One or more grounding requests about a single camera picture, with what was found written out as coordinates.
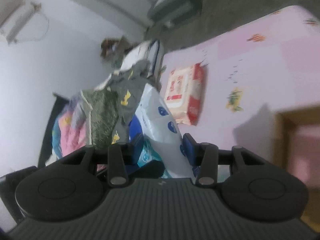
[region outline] ribbed black surface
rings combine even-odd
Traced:
[[[197,188],[189,179],[136,179],[111,190],[84,217],[62,223],[27,218],[11,232],[17,240],[305,240],[315,235],[298,219],[263,224],[239,217],[213,190]]]

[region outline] white plastic bag on floor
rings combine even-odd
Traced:
[[[183,155],[182,137],[178,126],[159,92],[146,84],[141,101],[135,112],[140,122],[148,150],[155,159],[161,158],[167,173],[172,178],[195,179],[192,166]]]

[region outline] gray floor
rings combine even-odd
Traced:
[[[203,0],[199,17],[172,30],[155,25],[145,39],[159,38],[166,51],[189,47],[289,5],[301,5],[320,19],[320,0]]]

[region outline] cable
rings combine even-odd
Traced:
[[[49,20],[49,18],[43,12],[41,12],[39,10],[36,10],[36,13],[41,14],[48,22],[47,29],[46,29],[45,33],[41,37],[34,38],[34,39],[24,39],[24,40],[23,39],[22,40],[14,39],[13,42],[15,44],[20,44],[20,43],[29,42],[29,41],[41,41],[47,35],[47,33],[49,31],[49,28],[50,28],[50,20]]]

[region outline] pink tablecloth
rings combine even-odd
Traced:
[[[171,70],[202,61],[208,74],[199,123],[179,124],[198,142],[242,145],[270,160],[273,113],[320,101],[320,24],[299,6],[166,54],[160,94]],[[228,104],[231,93],[239,107]]]

